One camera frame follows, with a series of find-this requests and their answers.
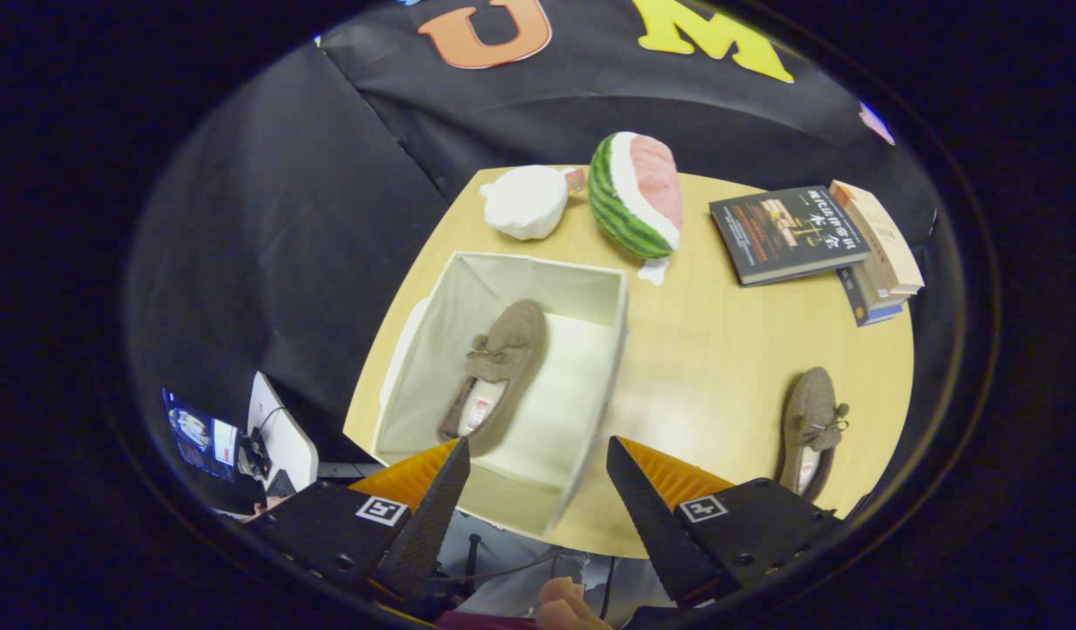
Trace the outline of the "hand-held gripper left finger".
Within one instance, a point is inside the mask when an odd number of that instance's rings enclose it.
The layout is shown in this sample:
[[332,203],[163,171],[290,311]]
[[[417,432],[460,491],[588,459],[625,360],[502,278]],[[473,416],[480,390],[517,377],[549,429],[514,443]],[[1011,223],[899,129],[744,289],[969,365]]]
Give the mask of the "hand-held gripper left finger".
[[352,484],[315,482],[247,528],[337,589],[405,605],[429,585],[470,470],[469,439],[445,440]]

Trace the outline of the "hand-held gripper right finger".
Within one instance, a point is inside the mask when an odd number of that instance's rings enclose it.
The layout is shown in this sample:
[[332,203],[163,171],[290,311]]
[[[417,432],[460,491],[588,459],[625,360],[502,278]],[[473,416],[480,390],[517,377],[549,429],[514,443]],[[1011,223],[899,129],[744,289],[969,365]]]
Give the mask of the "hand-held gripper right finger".
[[778,482],[733,484],[626,436],[610,436],[606,471],[679,607],[758,585],[843,529]]

